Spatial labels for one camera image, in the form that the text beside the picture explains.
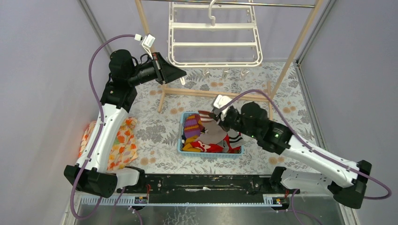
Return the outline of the grey sock with red stripes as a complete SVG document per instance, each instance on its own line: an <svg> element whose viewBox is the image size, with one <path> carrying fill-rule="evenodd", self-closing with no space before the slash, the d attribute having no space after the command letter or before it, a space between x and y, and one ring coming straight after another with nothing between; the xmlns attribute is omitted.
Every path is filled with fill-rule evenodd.
<svg viewBox="0 0 398 225"><path fill-rule="evenodd" d="M227 132L217 124L210 112L198 111L198 113L205 132L196 141L201 141L205 144L218 144L221 142L227 136Z"/></svg>

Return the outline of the white plastic clip hanger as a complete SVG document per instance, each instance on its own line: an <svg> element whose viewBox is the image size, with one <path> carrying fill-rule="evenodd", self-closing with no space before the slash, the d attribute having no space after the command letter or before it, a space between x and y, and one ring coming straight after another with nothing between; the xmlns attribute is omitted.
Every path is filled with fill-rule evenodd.
<svg viewBox="0 0 398 225"><path fill-rule="evenodd" d="M180 68L249 68L263 61L254 6L169 4L168 60Z"/></svg>

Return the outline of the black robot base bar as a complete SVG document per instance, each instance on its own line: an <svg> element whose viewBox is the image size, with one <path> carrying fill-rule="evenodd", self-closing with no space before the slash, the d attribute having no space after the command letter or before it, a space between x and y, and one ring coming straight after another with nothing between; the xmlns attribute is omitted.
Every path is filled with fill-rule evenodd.
<svg viewBox="0 0 398 225"><path fill-rule="evenodd" d="M156 203L253 203L268 196L288 205L293 190L277 185L268 175L146 174L124 192L143 194Z"/></svg>

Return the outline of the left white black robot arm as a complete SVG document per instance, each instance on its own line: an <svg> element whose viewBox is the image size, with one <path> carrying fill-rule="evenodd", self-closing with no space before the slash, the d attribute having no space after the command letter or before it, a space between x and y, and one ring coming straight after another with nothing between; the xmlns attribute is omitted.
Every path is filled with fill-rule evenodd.
<svg viewBox="0 0 398 225"><path fill-rule="evenodd" d="M167 84L186 76L186 72L169 64L159 52L146 54L145 62L128 50L110 55L109 79L99 101L99 115L92 135L75 165L67 165L66 179L77 191L109 198L128 186L139 193L145 188L141 169L108 169L108 159L122 122L127 118L138 93L136 87L149 81Z"/></svg>

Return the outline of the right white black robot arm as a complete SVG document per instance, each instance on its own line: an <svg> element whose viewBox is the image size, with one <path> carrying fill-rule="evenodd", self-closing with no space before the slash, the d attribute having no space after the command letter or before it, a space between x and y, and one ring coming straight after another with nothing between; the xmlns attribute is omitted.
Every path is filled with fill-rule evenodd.
<svg viewBox="0 0 398 225"><path fill-rule="evenodd" d="M269 178L273 192L322 193L346 207L361 208L372 168L369 162L350 161L311 144L286 125L271 121L267 111L255 102L244 104L241 110L233 106L224 109L230 101L229 97L219 95L212 103L210 116L218 126L249 136L265 151L295 159L317 171L300 172L277 166Z"/></svg>

